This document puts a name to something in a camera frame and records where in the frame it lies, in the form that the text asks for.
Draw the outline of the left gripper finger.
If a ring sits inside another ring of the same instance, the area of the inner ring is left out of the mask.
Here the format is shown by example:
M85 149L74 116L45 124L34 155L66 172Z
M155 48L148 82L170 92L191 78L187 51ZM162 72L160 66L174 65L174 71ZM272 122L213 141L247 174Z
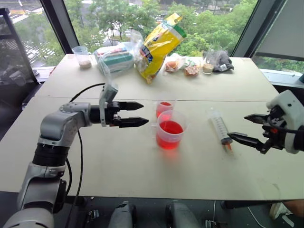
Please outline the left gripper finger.
M120 110L126 110L126 111L134 111L140 108L143 108L144 105L138 103L138 102L119 102L119 109Z
M119 128L140 127L148 123L149 120L142 117L122 118L118 121Z

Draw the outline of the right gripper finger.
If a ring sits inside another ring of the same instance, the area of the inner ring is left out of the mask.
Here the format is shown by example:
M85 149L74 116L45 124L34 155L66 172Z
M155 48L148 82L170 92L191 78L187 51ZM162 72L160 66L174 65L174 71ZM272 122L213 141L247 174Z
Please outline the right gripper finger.
M268 150L271 148L271 143L262 143L257 138L248 137L246 134L243 133L228 133L228 136L243 145L255 148L261 154L266 154Z
M250 114L244 117L246 120L249 120L256 124L265 124L268 119L267 114Z

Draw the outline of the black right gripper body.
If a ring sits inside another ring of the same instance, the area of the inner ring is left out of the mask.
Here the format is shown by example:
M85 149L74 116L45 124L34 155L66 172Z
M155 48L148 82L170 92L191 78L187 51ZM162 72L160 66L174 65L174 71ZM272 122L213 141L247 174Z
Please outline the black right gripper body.
M264 130L263 136L272 143L272 148L282 150L285 148L285 136L287 123L283 119L283 110L279 106L275 106L269 110L269 114L265 117L262 126Z

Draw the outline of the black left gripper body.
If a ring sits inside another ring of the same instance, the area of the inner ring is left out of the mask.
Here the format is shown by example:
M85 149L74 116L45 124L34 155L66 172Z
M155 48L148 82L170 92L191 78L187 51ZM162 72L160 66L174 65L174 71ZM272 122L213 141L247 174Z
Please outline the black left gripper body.
M118 112L120 111L119 101L112 101L107 104L105 108L105 122L109 126L119 126L120 116Z

